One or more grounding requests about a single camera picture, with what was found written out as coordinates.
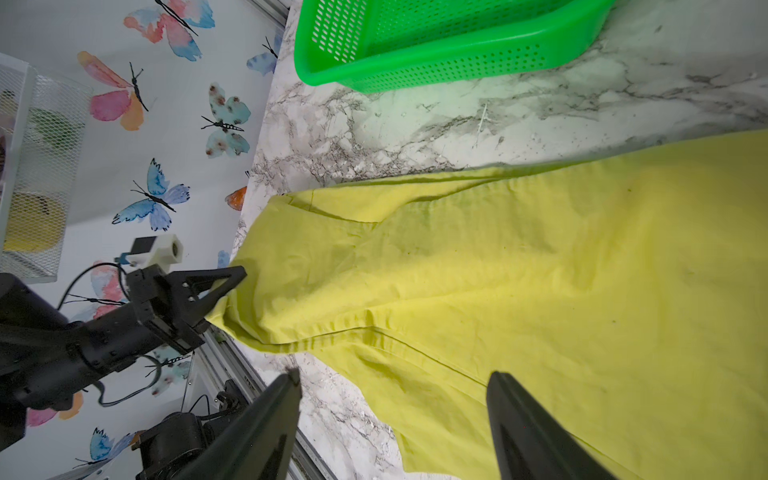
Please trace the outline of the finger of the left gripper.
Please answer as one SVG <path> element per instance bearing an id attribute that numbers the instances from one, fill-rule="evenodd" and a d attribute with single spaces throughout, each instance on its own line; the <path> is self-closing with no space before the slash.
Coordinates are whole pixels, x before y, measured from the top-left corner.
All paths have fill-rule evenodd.
<path id="1" fill-rule="evenodd" d="M 183 299 L 179 304 L 179 335 L 201 335 L 209 326 L 206 317 L 217 303 L 217 299 Z"/>
<path id="2" fill-rule="evenodd" d="M 169 273 L 174 314 L 178 318 L 205 318 L 246 277 L 242 266 Z"/>

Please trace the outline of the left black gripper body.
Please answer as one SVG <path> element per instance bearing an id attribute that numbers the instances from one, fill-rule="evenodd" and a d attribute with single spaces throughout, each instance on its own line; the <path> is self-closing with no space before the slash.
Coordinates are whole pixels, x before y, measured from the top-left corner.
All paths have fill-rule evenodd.
<path id="1" fill-rule="evenodd" d="M 87 322 L 70 322 L 19 278 L 11 279 L 11 406 L 66 410 L 96 385 L 161 346 L 187 354 L 203 342 L 180 336 L 167 275 L 157 266 L 131 272 L 128 300 Z"/>

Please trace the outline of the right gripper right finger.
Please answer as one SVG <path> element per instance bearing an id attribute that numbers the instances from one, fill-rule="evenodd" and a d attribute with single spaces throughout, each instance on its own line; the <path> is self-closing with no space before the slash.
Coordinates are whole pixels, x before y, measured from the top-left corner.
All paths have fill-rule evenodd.
<path id="1" fill-rule="evenodd" d="M 614 477 L 511 374 L 491 374 L 486 404 L 503 479 Z"/>

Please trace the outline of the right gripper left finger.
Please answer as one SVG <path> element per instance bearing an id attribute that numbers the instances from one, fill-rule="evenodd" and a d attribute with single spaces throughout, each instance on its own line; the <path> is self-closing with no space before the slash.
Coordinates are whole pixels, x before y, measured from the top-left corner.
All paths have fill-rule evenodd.
<path id="1" fill-rule="evenodd" d="M 289 369 L 182 469 L 178 479 L 285 479 L 295 444 L 302 388 Z"/>

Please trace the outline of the yellow-green long pants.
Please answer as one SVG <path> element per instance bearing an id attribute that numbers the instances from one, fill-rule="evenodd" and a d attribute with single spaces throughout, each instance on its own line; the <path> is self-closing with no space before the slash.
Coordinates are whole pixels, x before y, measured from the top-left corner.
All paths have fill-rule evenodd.
<path id="1" fill-rule="evenodd" d="M 767 475 L 767 134 L 272 198 L 209 315 L 362 392 L 408 472 L 499 475 L 506 372 L 622 479 Z"/>

